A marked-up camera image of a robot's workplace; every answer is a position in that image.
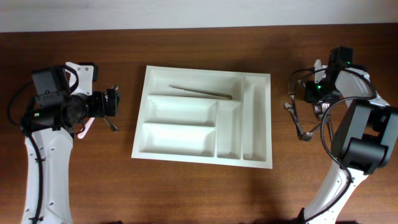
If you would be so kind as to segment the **steel fork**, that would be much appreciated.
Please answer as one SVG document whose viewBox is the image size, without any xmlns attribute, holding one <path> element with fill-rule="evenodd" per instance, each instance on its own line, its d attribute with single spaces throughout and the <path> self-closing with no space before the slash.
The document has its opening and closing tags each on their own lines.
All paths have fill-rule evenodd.
<svg viewBox="0 0 398 224">
<path fill-rule="evenodd" d="M 304 90 L 304 101 L 312 105 L 315 117 L 321 120 L 331 104 L 325 99 L 323 100 L 324 96 L 320 93 L 320 85 L 313 81 L 304 82 L 303 80 L 299 80 L 298 84 Z"/>
<path fill-rule="evenodd" d="M 334 137 L 334 130 L 333 130 L 333 125 L 331 122 L 331 114 L 330 113 L 326 113 L 327 109 L 330 107 L 330 103 L 322 103 L 321 107 L 322 107 L 322 113 L 324 116 L 326 116 L 325 120 L 328 126 L 328 132 L 329 132 L 329 136 L 330 136 L 330 141 L 333 140 Z"/>
<path fill-rule="evenodd" d="M 288 94 L 291 97 L 292 105 L 295 108 L 295 114 L 297 115 L 297 110 L 295 107 L 295 93 L 296 93 L 296 82 L 295 81 L 289 81 L 288 84 Z"/>
</svg>

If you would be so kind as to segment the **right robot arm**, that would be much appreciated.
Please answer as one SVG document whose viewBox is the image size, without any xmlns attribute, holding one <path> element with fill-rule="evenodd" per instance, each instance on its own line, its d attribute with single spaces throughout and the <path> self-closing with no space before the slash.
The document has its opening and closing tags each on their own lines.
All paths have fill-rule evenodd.
<svg viewBox="0 0 398 224">
<path fill-rule="evenodd" d="M 326 65 L 317 60 L 307 72 L 313 80 L 289 80 L 304 88 L 304 100 L 320 119 L 321 132 L 334 107 L 346 103 L 348 109 L 337 130 L 330 132 L 331 143 L 321 140 L 331 167 L 294 223 L 336 223 L 358 185 L 390 161 L 397 141 L 397 108 L 381 98 L 366 67 L 353 63 L 352 48 L 332 49 Z"/>
</svg>

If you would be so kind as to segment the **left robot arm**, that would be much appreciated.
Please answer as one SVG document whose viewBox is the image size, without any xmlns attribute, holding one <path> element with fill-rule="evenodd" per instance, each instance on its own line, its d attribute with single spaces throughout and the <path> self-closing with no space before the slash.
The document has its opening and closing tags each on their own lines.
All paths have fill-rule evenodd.
<svg viewBox="0 0 398 224">
<path fill-rule="evenodd" d="M 22 223 L 71 223 L 69 164 L 75 138 L 83 138 L 95 119 L 119 113 L 114 85 L 94 91 L 98 67 L 72 63 L 36 70 L 36 95 L 27 105 L 20 127 L 28 157 Z"/>
</svg>

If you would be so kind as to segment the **small steel teaspoon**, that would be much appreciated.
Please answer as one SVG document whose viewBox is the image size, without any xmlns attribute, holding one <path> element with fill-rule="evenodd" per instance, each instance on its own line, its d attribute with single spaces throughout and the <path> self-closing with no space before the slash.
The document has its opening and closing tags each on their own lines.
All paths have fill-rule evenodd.
<svg viewBox="0 0 398 224">
<path fill-rule="evenodd" d="M 313 134 L 320 129 L 320 126 L 321 126 L 321 124 L 319 123 L 313 129 L 311 129 L 309 132 L 303 133 L 302 134 L 302 141 L 304 141 L 304 142 L 311 141 Z"/>
<path fill-rule="evenodd" d="M 288 103 L 288 102 L 285 102 L 285 103 L 284 103 L 284 108 L 285 108 L 288 112 L 290 112 L 290 114 L 292 115 L 293 121 L 294 121 L 294 123 L 295 123 L 295 125 L 296 125 L 296 128 L 297 128 L 298 138 L 299 138 L 299 139 L 302 139 L 302 136 L 303 136 L 303 129 L 302 129 L 302 125 L 300 124 L 300 121 L 299 121 L 297 115 L 295 114 L 295 108 L 294 108 L 294 106 L 291 105 L 291 104 Z"/>
</svg>

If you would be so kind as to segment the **steel kitchen tongs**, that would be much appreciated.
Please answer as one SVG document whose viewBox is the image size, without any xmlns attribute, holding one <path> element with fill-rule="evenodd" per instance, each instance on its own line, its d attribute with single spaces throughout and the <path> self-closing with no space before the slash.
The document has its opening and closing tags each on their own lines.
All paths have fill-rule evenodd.
<svg viewBox="0 0 398 224">
<path fill-rule="evenodd" d="M 175 86 L 175 85 L 170 85 L 170 88 L 178 89 L 178 90 L 183 90 L 183 91 L 189 91 L 189 92 L 194 92 L 194 93 L 201 93 L 204 95 L 210 95 L 210 96 L 218 96 L 220 98 L 224 98 L 227 100 L 232 100 L 233 97 L 228 94 L 223 94 L 223 93 L 217 93 L 217 92 L 212 92 L 212 91 L 205 91 L 205 90 L 196 90 L 196 89 L 191 89 L 191 88 L 184 88 L 180 86 Z"/>
</svg>

